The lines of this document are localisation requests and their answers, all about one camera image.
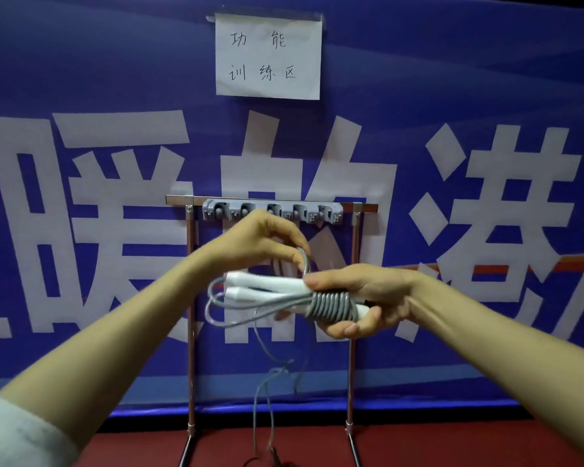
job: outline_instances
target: paper sign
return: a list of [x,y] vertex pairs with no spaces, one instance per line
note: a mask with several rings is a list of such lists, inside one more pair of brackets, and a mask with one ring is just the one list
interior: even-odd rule
[[216,15],[216,93],[320,100],[322,22]]

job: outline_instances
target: hand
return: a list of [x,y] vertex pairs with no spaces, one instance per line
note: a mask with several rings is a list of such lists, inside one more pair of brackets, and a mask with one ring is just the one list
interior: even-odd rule
[[222,274],[269,259],[293,262],[303,269],[303,257],[297,247],[310,256],[310,245],[293,222],[265,210],[254,210],[201,250],[208,253],[216,272]]
[[355,264],[343,269],[310,273],[305,284],[315,291],[345,288],[375,306],[358,322],[342,321],[331,326],[319,323],[330,337],[366,337],[393,328],[403,319],[413,318],[412,306],[420,299],[420,282],[426,276],[417,271]]

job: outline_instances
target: metal stand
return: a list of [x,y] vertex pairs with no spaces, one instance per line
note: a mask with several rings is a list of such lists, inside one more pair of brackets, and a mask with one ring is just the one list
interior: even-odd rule
[[[166,195],[166,203],[171,206],[183,206],[186,208],[186,246],[188,255],[195,250],[195,208],[200,207],[206,200],[234,200],[241,198],[220,198],[220,197],[196,197],[191,195]],[[272,200],[247,199],[250,202],[271,202]],[[352,250],[350,253],[350,263],[359,262],[359,232],[361,217],[365,213],[377,213],[379,206],[372,203],[340,203],[344,213],[352,213]],[[197,444],[197,431],[195,428],[195,302],[193,301],[187,309],[188,316],[188,439],[182,452],[179,467],[188,467],[190,459]],[[356,467],[361,463],[357,453],[357,447],[353,437],[352,411],[354,396],[354,372],[355,372],[355,341],[350,340],[348,351],[348,396],[346,407],[346,435],[350,442],[350,449]]]

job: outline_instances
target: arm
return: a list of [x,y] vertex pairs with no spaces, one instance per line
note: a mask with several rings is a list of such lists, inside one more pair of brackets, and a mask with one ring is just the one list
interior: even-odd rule
[[410,319],[434,332],[533,414],[584,450],[584,349],[502,316],[420,272],[353,265],[310,274],[314,290],[347,288],[377,306],[332,337],[371,336]]
[[284,238],[309,251],[293,223],[254,211],[135,297],[24,370],[0,397],[61,429],[84,447],[156,348],[210,280],[265,259],[302,264]]

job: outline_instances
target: jump rope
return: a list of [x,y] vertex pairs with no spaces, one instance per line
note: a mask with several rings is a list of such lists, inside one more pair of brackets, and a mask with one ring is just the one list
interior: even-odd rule
[[[311,271],[307,254],[302,248],[298,248],[303,257],[303,276]],[[283,275],[283,267],[278,261],[279,274]],[[223,285],[223,291],[217,289]],[[280,311],[302,314],[308,321],[319,321],[334,324],[340,321],[358,321],[369,311],[364,305],[365,300],[356,295],[351,295],[346,290],[313,291],[308,288],[302,278],[284,276],[263,276],[250,274],[244,271],[233,271],[214,279],[208,286],[208,303],[205,305],[205,319],[208,323],[219,328],[233,328],[241,324],[253,323],[253,331],[264,353],[280,367],[269,370],[266,378],[260,383],[253,398],[253,455],[249,462],[257,460],[257,400],[262,390],[266,397],[268,411],[270,413],[270,437],[266,450],[274,459],[275,465],[280,466],[274,442],[274,412],[268,394],[268,384],[282,374],[289,374],[289,368],[294,364],[294,359],[282,361],[277,359],[268,350],[257,331],[257,321],[269,317]],[[240,321],[218,321],[210,314],[212,306],[222,309],[240,311],[252,311],[253,315]],[[309,354],[305,358],[301,370],[295,379],[294,393],[298,392],[298,385],[304,374]]]

